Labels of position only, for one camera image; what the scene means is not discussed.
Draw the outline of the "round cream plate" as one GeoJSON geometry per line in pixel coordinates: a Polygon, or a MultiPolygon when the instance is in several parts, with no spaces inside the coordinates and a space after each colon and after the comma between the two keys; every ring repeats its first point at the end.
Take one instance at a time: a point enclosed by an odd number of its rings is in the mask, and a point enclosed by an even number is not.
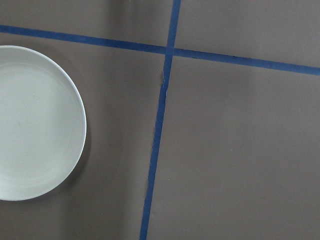
{"type": "Polygon", "coordinates": [[[60,185],[82,155],[85,107],[69,75],[46,55],[0,48],[0,198],[24,201],[60,185]]]}

